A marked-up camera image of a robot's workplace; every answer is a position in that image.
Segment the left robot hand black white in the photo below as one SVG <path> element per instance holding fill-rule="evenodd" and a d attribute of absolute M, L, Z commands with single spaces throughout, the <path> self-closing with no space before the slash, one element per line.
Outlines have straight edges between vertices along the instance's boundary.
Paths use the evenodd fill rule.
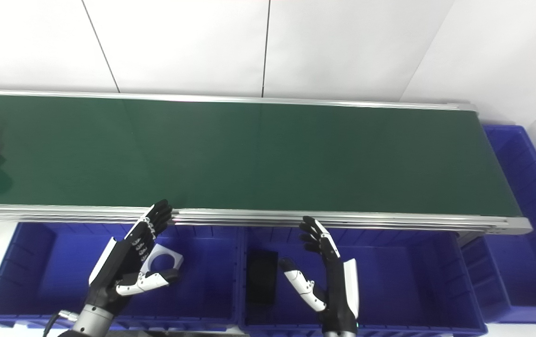
<path fill-rule="evenodd" d="M 167 200 L 160 200 L 139 217 L 124 239 L 110 239 L 89 277 L 86 305 L 118 315 L 133 296 L 178 280 L 178 269 L 141 270 L 171 218 L 172 206 Z"/>

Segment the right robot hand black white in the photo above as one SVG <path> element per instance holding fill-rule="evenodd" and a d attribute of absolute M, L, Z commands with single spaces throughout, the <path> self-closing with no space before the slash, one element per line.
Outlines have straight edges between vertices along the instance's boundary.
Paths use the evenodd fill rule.
<path fill-rule="evenodd" d="M 299 228 L 304 249 L 321 256 L 326 289 L 306 278 L 291 258 L 281 258 L 279 267 L 302 300 L 317 313 L 324 337 L 355 337 L 360 304 L 356 259 L 344 261 L 328 229 L 312 216 L 304 216 Z"/>

